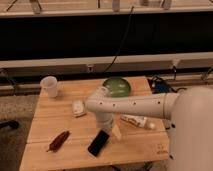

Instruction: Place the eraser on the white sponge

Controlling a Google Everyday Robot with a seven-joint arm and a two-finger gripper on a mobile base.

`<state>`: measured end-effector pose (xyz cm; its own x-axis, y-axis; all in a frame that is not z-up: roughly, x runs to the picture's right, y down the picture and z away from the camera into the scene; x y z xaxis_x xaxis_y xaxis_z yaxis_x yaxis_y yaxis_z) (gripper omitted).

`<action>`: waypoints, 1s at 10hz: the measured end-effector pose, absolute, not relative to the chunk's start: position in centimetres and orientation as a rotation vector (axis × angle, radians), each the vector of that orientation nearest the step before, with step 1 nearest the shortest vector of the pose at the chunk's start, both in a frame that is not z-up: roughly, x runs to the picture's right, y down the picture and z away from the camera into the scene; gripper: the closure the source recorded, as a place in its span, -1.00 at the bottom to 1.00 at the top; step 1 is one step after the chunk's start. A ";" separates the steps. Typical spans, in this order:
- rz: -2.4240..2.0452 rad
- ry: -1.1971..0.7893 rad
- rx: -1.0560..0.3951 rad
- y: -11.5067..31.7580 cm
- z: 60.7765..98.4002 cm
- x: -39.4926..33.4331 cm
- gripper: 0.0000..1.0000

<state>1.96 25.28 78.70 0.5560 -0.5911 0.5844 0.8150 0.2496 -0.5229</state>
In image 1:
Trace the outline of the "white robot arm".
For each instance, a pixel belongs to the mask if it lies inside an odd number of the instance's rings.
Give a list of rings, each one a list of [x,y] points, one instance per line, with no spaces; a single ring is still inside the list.
[[[85,106],[101,127],[111,126],[114,113],[170,120],[168,171],[213,171],[213,89],[112,98],[101,86]]]

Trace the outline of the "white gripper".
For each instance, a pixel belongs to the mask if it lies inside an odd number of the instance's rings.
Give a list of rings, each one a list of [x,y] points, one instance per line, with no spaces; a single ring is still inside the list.
[[[97,127],[106,132],[110,132],[112,130],[113,135],[121,140],[122,135],[120,129],[117,125],[113,126],[113,114],[112,113],[97,113],[96,114],[96,122]]]

